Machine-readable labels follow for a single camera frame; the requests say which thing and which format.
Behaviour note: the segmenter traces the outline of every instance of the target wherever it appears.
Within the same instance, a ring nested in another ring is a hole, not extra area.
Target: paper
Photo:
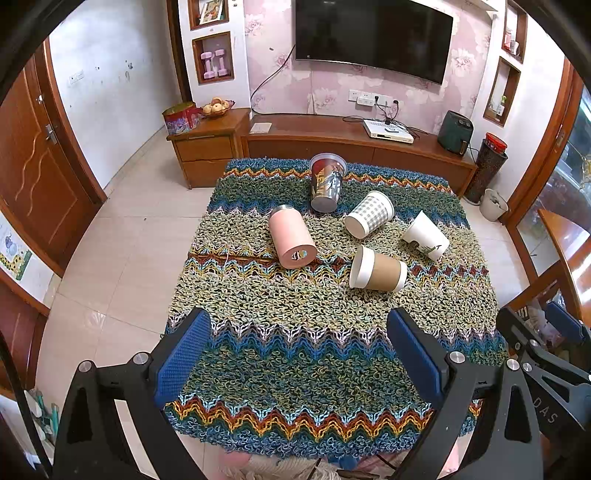
[[[267,134],[271,129],[272,123],[266,122],[263,124],[254,124],[251,128],[252,134]]]

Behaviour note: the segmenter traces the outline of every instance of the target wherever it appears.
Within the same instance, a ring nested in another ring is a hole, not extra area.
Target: trash can
[[[472,177],[464,198],[472,205],[478,205],[485,189],[507,160],[507,154],[502,146],[506,144],[492,134],[486,134],[482,140],[478,157],[476,158],[476,172]]]
[[[489,222],[496,222],[503,213],[509,211],[507,202],[493,189],[486,189],[480,202],[480,213]]]

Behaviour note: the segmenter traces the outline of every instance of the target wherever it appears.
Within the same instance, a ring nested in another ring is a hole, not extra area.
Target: wooden cabinet
[[[206,118],[180,135],[169,135],[187,187],[214,187],[229,160],[242,158],[241,135],[249,129],[249,108],[230,110],[220,118]]]

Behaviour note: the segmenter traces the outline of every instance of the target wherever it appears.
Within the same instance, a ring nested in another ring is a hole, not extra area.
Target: bottle
[[[503,95],[501,97],[501,102],[499,103],[499,108],[496,111],[496,114],[498,116],[503,116],[503,113],[505,112],[505,102],[506,102],[506,100],[507,100],[507,97],[505,95]]]

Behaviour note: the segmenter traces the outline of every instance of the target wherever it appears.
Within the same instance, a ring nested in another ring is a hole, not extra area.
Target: red lid
[[[491,148],[496,152],[503,153],[507,148],[507,144],[496,135],[487,133],[486,139],[491,143]]]

